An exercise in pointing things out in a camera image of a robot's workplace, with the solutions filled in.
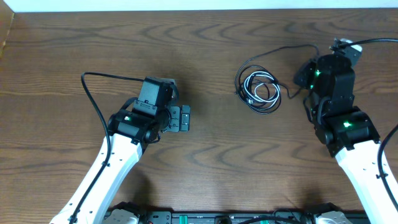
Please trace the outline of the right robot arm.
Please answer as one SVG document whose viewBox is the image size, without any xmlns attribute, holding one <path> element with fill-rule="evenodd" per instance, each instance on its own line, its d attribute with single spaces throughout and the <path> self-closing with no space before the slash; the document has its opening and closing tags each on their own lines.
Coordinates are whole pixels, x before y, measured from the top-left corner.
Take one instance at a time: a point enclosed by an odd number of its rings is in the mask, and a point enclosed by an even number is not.
<svg viewBox="0 0 398 224">
<path fill-rule="evenodd" d="M 295 82 L 315 135 L 353 185 L 371 223 L 397 223 L 397 181 L 370 117 L 354 103 L 351 60 L 335 54 L 311 61 Z"/>
</svg>

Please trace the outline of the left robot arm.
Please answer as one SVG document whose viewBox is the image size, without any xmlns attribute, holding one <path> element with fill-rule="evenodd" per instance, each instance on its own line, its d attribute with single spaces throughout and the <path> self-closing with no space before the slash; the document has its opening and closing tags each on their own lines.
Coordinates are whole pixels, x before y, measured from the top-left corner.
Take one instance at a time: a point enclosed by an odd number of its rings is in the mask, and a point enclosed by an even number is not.
<svg viewBox="0 0 398 224">
<path fill-rule="evenodd" d="M 81 184 L 52 223 L 101 223 L 116 192 L 147 147 L 166 132 L 190 129 L 190 107 L 177 105 L 173 79 L 146 77 L 139 96 L 128 99 L 108 121 L 101 149 Z"/>
</svg>

